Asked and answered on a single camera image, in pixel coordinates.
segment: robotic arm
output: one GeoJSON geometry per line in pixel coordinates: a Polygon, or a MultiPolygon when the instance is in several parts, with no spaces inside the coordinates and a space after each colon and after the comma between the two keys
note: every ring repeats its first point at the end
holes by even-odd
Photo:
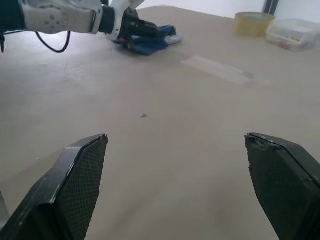
{"type": "Polygon", "coordinates": [[[139,19],[136,8],[145,0],[0,0],[0,41],[6,31],[46,34],[64,31],[105,33],[109,40],[135,36],[158,37],[158,27],[139,19]]]}

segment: white wall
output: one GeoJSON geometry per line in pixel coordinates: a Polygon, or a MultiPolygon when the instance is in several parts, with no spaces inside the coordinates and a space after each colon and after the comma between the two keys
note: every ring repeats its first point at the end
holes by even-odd
{"type": "Polygon", "coordinates": [[[279,0],[275,17],[320,23],[320,0],[279,0]]]}
{"type": "Polygon", "coordinates": [[[265,0],[146,0],[141,5],[141,8],[168,5],[206,14],[234,18],[238,12],[261,12],[264,4],[265,0]]]}

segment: blue towel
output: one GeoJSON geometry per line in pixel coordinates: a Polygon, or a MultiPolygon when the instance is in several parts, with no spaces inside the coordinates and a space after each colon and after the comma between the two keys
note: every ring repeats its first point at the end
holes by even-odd
{"type": "MultiPolygon", "coordinates": [[[[165,38],[170,35],[174,36],[177,34],[176,29],[172,25],[160,26],[159,29],[161,32],[165,33],[163,36],[158,38],[152,37],[142,37],[142,36],[132,36],[132,40],[134,43],[133,49],[130,49],[132,52],[150,56],[157,51],[166,49],[169,47],[169,44],[165,41],[165,38]]],[[[115,40],[113,41],[115,44],[123,45],[125,48],[124,40],[115,40]]]]}

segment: clear plastic box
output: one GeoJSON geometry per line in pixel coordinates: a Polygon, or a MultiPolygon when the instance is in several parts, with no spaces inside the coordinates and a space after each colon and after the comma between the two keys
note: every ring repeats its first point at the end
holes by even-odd
{"type": "Polygon", "coordinates": [[[266,40],[293,52],[316,45],[320,26],[300,19],[280,20],[271,23],[266,31],[266,40]]]}

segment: tape roll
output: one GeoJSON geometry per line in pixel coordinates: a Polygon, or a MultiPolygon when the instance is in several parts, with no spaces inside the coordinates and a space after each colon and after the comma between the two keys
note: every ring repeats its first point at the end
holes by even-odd
{"type": "Polygon", "coordinates": [[[239,12],[235,15],[233,31],[238,36],[262,38],[275,16],[262,12],[239,12]]]}

